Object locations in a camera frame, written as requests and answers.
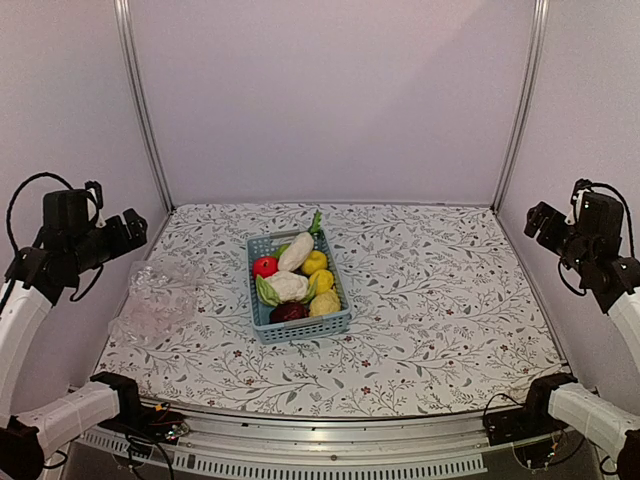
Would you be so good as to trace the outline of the clear zip top bag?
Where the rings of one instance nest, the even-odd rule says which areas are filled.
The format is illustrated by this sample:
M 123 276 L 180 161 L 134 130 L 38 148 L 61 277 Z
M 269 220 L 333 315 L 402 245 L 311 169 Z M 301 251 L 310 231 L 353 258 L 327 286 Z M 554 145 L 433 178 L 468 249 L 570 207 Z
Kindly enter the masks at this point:
M 111 336 L 136 346 L 168 338 L 195 317 L 203 283 L 203 270 L 189 262 L 134 262 L 127 299 L 109 324 Z

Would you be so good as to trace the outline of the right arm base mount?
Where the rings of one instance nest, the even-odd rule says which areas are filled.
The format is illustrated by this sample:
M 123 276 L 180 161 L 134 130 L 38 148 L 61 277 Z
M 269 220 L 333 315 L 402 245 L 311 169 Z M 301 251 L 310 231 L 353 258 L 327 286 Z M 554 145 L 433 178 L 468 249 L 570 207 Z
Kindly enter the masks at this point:
M 515 459 L 529 470 L 547 468 L 556 458 L 567 424 L 549 416 L 534 416 L 524 407 L 483 415 L 489 444 L 509 444 Z

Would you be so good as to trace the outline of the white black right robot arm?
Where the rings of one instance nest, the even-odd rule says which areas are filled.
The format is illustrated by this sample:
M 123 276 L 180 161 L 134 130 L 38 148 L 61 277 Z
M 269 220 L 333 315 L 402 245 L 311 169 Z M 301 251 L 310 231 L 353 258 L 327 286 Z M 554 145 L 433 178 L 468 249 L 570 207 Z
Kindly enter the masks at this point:
M 571 291 L 592 294 L 639 357 L 639 261 L 620 254 L 621 232 L 631 230 L 628 203 L 613 186 L 588 179 L 575 182 L 571 210 L 563 214 L 545 202 L 527 212 L 524 233 L 558 257 L 557 269 L 575 271 Z M 482 424 L 491 445 L 551 434 L 566 427 L 604 451 L 619 479 L 639 476 L 639 418 L 589 392 L 569 373 L 534 380 L 523 403 L 504 412 L 485 410 Z

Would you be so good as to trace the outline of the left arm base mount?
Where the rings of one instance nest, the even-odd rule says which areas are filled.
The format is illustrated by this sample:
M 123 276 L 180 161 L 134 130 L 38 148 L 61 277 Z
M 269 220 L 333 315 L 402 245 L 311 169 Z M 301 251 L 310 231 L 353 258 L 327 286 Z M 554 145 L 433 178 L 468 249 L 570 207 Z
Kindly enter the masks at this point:
M 148 442 L 172 445 L 190 431 L 185 416 L 173 411 L 168 402 L 153 407 L 142 404 L 126 406 L 116 417 L 101 422 L 99 426 Z

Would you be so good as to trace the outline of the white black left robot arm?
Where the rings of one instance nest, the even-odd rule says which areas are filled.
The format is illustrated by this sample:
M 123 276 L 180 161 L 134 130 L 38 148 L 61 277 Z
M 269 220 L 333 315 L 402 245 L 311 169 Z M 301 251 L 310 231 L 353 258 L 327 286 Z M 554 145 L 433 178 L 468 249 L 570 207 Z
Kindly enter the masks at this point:
M 103 422 L 114 421 L 128 434 L 149 423 L 136 382 L 112 373 L 97 374 L 39 409 L 11 410 L 31 343 L 64 290 L 79 301 L 86 295 L 79 288 L 83 273 L 101 273 L 107 262 L 147 242 L 147 222 L 135 210 L 102 217 L 98 182 L 80 189 L 62 185 L 44 195 L 42 225 L 30 246 L 19 247 L 13 230 L 6 230 L 13 259 L 1 290 L 1 471 L 11 479 L 38 478 L 57 450 Z

